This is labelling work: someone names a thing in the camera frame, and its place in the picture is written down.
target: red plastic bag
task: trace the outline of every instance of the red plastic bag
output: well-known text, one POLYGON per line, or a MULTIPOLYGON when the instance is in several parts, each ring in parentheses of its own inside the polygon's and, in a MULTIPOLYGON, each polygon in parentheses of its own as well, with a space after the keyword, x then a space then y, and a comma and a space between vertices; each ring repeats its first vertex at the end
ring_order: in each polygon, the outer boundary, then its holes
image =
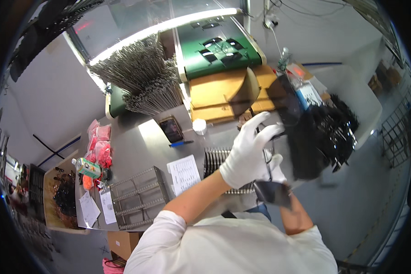
POLYGON ((96 152, 94 150, 88 151, 84 155, 84 158, 87 159, 88 161, 92 162, 92 163, 96 163, 96 152))
POLYGON ((103 168, 111 166, 111 146, 109 141, 99 141, 95 146, 96 163, 103 168))
POLYGON ((96 143, 97 143, 96 134, 92 134, 92 135, 89 137, 88 146, 87 146, 87 151, 94 150, 96 143))
POLYGON ((111 135, 111 124, 96 128, 97 141, 109 141, 111 135))
POLYGON ((90 137, 93 134, 96 134, 96 129, 100 126, 100 123, 94 119, 93 122, 91 123, 91 125, 88 127, 87 129, 87 133, 88 133, 88 139, 90 139, 90 137))

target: smartphone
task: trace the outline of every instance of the smartphone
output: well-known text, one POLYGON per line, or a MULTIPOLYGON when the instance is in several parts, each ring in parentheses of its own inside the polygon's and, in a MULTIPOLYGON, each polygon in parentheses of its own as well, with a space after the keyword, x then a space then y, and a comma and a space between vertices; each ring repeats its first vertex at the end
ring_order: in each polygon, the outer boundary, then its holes
POLYGON ((160 120, 158 125, 163 130, 169 142, 175 143, 184 139, 181 128, 173 116, 160 120))

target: pink cloth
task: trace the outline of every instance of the pink cloth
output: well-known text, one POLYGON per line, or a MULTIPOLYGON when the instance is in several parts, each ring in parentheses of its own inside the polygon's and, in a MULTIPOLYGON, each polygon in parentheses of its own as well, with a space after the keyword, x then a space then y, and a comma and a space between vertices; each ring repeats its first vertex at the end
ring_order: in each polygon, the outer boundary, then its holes
POLYGON ((105 274, 122 274, 124 271, 124 267, 119 267, 116 264, 113 264, 112 262, 108 262, 110 259, 108 258, 103 258, 102 259, 102 266, 103 266, 103 272, 105 274))

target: gray floor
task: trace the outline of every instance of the gray floor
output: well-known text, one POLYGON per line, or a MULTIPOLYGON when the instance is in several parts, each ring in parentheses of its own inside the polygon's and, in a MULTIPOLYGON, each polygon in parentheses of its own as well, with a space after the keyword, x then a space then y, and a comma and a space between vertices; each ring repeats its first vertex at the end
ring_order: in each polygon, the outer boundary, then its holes
MULTIPOLYGON (((401 94, 393 90, 379 97, 381 120, 397 106, 401 94)), ((298 186, 294 193, 318 225, 324 243, 335 258, 367 264, 386 238, 405 197, 410 161, 395 169, 381 156, 381 140, 372 135, 352 153, 350 166, 337 173, 326 169, 316 180, 298 186)), ((283 230, 279 208, 268 205, 272 222, 283 230)), ((102 258, 110 258, 106 232, 89 235, 52 232, 60 253, 53 252, 47 267, 53 273, 103 273, 102 258)))

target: person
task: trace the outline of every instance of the person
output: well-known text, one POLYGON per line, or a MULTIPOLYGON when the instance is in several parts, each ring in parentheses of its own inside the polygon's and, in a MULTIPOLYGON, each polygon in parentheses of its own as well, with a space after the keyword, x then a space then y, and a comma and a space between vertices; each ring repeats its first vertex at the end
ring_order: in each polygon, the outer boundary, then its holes
MULTIPOLYGON (((269 178, 263 148, 283 124, 255 130, 270 116, 263 112, 245 123, 219 170, 164 206, 127 260, 124 273, 337 273, 331 251, 298 199, 281 207, 282 233, 259 212, 235 212, 187 226, 225 191, 269 178)), ((286 183, 274 155, 275 182, 286 183)))

